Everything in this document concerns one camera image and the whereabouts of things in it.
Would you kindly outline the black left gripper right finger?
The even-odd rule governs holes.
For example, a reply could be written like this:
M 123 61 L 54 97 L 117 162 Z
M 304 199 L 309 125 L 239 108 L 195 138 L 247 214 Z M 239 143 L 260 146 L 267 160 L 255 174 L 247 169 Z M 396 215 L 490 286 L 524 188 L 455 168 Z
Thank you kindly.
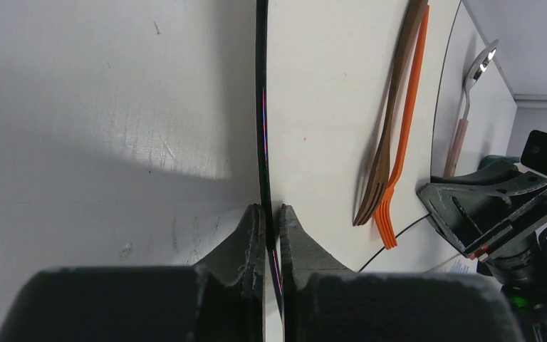
M 279 214 L 287 341 L 522 341 L 507 300 L 479 276 L 358 273 Z

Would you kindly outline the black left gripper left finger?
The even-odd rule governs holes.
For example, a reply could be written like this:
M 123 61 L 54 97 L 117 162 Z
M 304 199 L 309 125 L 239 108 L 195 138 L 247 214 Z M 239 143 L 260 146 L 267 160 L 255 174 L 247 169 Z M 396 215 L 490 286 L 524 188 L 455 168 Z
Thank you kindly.
M 20 290 L 0 341 L 262 341 L 265 217 L 191 266 L 66 267 Z

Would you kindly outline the brown wooden fork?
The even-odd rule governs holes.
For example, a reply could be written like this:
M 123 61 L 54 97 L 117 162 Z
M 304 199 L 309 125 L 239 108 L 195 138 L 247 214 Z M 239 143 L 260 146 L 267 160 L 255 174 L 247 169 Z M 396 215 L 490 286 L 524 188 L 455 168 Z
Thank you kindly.
M 392 57 L 390 84 L 385 107 L 382 133 L 371 164 L 362 202 L 353 220 L 353 226 L 367 223 L 382 200 L 390 177 L 390 139 L 400 85 L 404 78 L 407 59 L 417 39 L 420 24 L 428 6 L 426 0 L 412 0 L 407 4 L 405 16 Z

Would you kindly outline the white square plate black rim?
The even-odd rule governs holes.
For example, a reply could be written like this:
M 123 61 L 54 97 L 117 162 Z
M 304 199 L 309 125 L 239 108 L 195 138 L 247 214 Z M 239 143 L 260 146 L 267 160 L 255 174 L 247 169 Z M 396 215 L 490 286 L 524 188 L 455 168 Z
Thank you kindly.
M 356 227 L 407 1 L 270 1 L 266 127 L 271 209 L 358 271 L 383 245 Z

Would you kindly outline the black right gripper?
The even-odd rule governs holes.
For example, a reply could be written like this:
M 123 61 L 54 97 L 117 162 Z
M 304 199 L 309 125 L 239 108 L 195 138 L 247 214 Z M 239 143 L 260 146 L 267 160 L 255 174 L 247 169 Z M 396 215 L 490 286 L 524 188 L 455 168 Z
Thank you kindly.
M 462 256 L 497 257 L 547 219 L 547 178 L 499 160 L 470 175 L 440 178 L 417 191 L 437 233 Z M 525 341 L 547 341 L 547 239 L 535 234 L 476 272 L 501 284 Z

